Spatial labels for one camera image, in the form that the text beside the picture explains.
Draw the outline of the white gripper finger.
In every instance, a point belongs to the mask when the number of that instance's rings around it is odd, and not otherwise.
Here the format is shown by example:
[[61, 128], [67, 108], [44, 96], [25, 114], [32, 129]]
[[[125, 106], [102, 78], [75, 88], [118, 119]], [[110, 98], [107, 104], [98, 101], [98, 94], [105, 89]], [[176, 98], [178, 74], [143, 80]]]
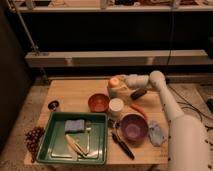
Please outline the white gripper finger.
[[120, 86], [120, 87], [117, 88], [117, 91], [126, 91], [128, 89], [129, 88], [126, 85], [122, 85], [122, 86]]
[[118, 79], [122, 82], [125, 82], [127, 75], [118, 75]]

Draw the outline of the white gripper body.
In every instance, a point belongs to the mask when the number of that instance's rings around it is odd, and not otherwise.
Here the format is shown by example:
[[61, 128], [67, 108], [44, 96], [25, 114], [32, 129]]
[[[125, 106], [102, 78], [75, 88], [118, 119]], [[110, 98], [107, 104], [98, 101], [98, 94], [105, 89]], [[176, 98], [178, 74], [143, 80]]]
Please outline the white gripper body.
[[125, 84], [130, 89], [144, 88], [147, 86], [148, 81], [149, 81], [148, 75], [132, 74], [125, 78]]

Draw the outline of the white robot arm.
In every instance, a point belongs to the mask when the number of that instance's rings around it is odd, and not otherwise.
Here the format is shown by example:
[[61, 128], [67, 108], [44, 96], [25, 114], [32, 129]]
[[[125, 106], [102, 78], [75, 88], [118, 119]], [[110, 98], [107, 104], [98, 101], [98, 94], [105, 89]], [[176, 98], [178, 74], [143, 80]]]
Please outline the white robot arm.
[[158, 92], [169, 122], [168, 171], [213, 171], [208, 134], [202, 122], [183, 112], [161, 71], [119, 75], [122, 89], [152, 88]]

